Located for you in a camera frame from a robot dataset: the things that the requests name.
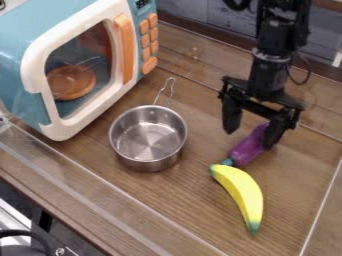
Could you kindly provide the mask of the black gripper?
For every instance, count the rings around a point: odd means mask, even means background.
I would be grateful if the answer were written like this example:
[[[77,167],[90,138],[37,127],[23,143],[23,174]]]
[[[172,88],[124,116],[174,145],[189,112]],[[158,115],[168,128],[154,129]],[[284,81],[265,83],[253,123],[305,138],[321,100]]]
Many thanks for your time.
[[[272,56],[254,50],[249,79],[222,77],[220,99],[225,131],[233,134],[240,129],[245,110],[269,119],[262,139],[266,150],[280,142],[287,130],[296,128],[305,110],[304,103],[285,90],[291,62],[291,56]]]

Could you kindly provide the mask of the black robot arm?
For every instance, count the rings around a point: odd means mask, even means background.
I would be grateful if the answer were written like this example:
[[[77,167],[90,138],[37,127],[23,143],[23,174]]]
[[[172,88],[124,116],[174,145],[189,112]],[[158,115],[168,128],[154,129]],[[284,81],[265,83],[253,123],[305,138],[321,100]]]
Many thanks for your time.
[[[305,105],[285,90],[293,80],[291,67],[299,50],[308,44],[312,0],[258,0],[257,47],[246,80],[226,76],[220,92],[224,129],[234,133],[242,113],[250,111],[269,120],[262,146],[277,144],[297,127]]]

